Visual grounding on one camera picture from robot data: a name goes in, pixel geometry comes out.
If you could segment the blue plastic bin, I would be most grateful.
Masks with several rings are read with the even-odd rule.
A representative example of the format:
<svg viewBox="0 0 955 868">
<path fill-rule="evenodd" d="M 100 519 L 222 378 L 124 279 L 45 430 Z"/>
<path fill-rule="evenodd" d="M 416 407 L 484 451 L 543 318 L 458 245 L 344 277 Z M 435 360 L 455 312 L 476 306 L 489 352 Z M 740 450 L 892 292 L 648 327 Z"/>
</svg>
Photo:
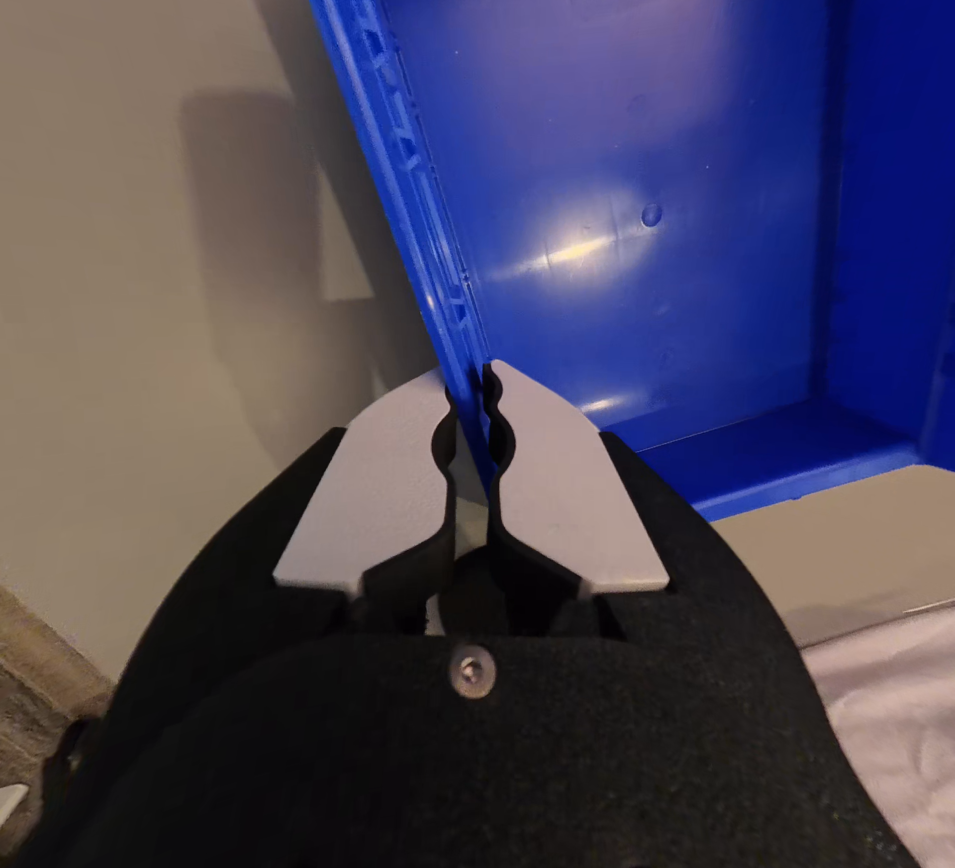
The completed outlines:
<svg viewBox="0 0 955 868">
<path fill-rule="evenodd" d="M 309 0 L 488 488 L 501 359 L 716 520 L 953 471 L 954 0 Z"/>
</svg>

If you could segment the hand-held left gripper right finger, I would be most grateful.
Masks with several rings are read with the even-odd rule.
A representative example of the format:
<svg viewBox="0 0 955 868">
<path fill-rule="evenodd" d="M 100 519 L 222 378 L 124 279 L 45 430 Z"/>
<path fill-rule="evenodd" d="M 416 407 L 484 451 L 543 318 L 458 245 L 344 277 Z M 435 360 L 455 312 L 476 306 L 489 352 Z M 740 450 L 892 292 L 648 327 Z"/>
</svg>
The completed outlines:
<svg viewBox="0 0 955 868">
<path fill-rule="evenodd" d="M 496 465 L 489 540 L 572 596 L 668 587 L 601 433 L 579 408 L 499 359 L 484 368 L 484 405 Z"/>
</svg>

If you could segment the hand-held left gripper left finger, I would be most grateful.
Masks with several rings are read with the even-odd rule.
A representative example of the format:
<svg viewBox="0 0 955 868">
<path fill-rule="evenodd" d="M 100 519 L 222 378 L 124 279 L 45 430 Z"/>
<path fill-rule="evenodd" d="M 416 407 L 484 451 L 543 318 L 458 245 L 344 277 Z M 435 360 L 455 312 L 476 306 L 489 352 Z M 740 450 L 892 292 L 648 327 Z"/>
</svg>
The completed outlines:
<svg viewBox="0 0 955 868">
<path fill-rule="evenodd" d="M 273 570 L 349 599 L 430 599 L 456 560 L 458 414 L 439 370 L 350 423 Z"/>
</svg>

